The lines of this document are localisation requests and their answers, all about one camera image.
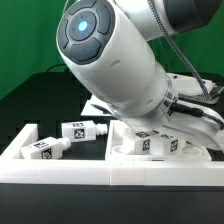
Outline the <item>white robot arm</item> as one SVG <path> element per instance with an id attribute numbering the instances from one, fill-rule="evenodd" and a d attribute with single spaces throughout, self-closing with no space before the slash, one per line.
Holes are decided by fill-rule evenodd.
<path id="1" fill-rule="evenodd" d="M 58 51 L 75 77 L 137 132 L 224 149 L 224 119 L 180 101 L 148 45 L 207 25 L 223 0 L 78 0 L 62 16 Z"/>

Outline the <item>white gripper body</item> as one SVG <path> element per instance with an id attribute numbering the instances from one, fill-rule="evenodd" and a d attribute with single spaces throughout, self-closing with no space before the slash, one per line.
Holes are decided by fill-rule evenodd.
<path id="1" fill-rule="evenodd" d="M 212 150 L 224 149 L 224 119 L 203 106 L 172 106 L 170 113 L 157 109 L 123 121 L 135 131 L 158 131 Z"/>

